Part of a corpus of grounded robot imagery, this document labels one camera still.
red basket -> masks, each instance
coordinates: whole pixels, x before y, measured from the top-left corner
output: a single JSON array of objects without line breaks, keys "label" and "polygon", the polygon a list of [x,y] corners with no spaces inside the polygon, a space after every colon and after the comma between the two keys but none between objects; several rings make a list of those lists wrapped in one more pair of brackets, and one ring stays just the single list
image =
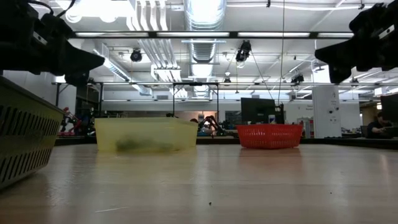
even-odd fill
[{"label": "red basket", "polygon": [[237,125],[242,147],[282,149],[300,144],[303,126],[289,124]]}]

ventilation duct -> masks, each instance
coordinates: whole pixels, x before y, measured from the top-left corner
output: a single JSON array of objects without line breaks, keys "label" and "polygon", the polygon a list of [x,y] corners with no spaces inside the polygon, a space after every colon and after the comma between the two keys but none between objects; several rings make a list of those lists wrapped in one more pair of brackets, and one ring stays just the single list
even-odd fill
[{"label": "ventilation duct", "polygon": [[[185,22],[189,31],[217,31],[223,25],[226,0],[185,0]],[[191,65],[196,81],[207,82],[213,72],[216,44],[190,44]],[[206,97],[208,87],[196,86],[194,95]]]}]

ceiling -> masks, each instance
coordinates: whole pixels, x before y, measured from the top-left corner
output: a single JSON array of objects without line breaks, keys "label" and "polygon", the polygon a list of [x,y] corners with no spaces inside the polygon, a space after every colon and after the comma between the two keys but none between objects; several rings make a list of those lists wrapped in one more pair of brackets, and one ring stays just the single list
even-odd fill
[{"label": "ceiling", "polygon": [[[361,12],[359,9],[337,10],[337,11],[301,11],[292,9],[281,9],[276,7],[247,7],[255,6],[257,3],[264,4],[260,0],[227,0],[226,15],[223,22],[223,30],[226,31],[323,31],[323,32],[348,32],[349,22]],[[286,6],[296,7],[339,7],[358,6],[359,0],[288,0]],[[366,0],[367,6],[372,6],[377,1]],[[57,7],[55,1],[49,1],[51,6]],[[185,19],[182,0],[168,0],[167,23],[170,30],[185,30]],[[282,5],[283,1],[272,1],[271,4]],[[115,22],[105,23],[98,17],[84,17],[80,22],[69,25],[75,31],[104,31],[104,30],[129,30],[126,26],[126,18],[119,17]],[[142,82],[153,82],[150,75],[151,62],[145,52],[142,62],[132,63],[129,55],[133,48],[140,45],[136,39],[96,39],[96,45],[105,44],[110,49],[110,57],[117,61],[120,66],[131,73],[135,80]],[[215,80],[223,82],[225,72],[230,72],[232,82],[253,82],[261,81],[261,75],[268,82],[278,82],[281,77],[288,82],[293,75],[291,69],[301,64],[303,60],[314,60],[315,47],[321,48],[336,44],[340,40],[250,40],[252,52],[243,68],[236,68],[234,53],[242,42],[241,39],[227,39],[224,44],[218,44],[217,65],[214,66],[213,76]],[[174,54],[178,65],[181,67],[182,78],[187,78],[190,73],[189,54],[187,44],[181,43],[181,39],[172,39]],[[312,69],[310,62],[304,62],[299,66],[298,72],[304,75],[305,81],[311,81]],[[111,82],[115,80],[114,75],[104,67],[97,68],[91,73],[97,81]],[[366,77],[360,82],[396,82],[398,71],[381,72]]]}]

table surface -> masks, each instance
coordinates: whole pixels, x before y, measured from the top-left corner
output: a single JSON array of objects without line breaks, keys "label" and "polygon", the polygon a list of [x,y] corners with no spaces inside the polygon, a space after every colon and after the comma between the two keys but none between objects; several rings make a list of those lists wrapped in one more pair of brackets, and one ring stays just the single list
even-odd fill
[{"label": "table surface", "polygon": [[328,145],[62,146],[0,192],[0,223],[396,223],[397,211],[398,152]]}]

